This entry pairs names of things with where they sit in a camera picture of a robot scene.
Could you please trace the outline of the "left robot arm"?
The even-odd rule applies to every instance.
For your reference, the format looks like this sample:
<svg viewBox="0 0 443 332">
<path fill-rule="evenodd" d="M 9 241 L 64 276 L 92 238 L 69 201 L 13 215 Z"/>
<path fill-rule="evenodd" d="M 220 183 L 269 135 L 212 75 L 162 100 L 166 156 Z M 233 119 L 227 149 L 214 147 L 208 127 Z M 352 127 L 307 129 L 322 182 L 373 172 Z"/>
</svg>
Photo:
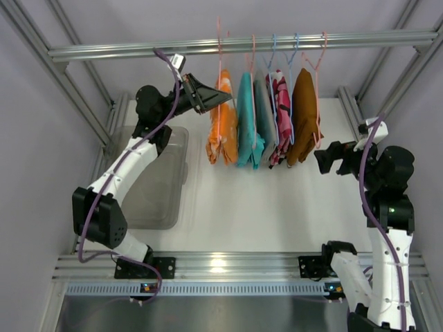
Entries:
<svg viewBox="0 0 443 332">
<path fill-rule="evenodd" d="M 78 187 L 72 195 L 73 230 L 80 238 L 80 262 L 106 254 L 134 268 L 154 270 L 152 248 L 129 232 L 120 206 L 138 177 L 167 147 L 172 135 L 167 125 L 171 118 L 189 110 L 204 114 L 231 98 L 229 92 L 206 86 L 191 73 L 177 76 L 168 95 L 162 95 L 152 85 L 139 88 L 138 121 L 123 152 L 100 178 L 87 188 Z"/>
</svg>

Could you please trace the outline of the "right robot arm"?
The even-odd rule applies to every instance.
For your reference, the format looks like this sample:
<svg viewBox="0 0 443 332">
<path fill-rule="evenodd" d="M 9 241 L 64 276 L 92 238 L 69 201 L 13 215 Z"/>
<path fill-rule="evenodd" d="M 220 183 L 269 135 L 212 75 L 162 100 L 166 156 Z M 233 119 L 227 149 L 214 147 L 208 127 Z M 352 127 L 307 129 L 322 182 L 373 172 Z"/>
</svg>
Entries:
<svg viewBox="0 0 443 332">
<path fill-rule="evenodd" d="M 410 303 L 409 257 L 415 231 L 414 208 L 405 191 L 415 157 L 389 146 L 368 151 L 356 142 L 333 142 L 314 153 L 321 174 L 339 160 L 338 175 L 359 181 L 363 213 L 372 246 L 372 275 L 361 267 L 355 246 L 328 241 L 322 246 L 326 268 L 339 278 L 348 303 L 348 331 L 416 331 Z"/>
</svg>

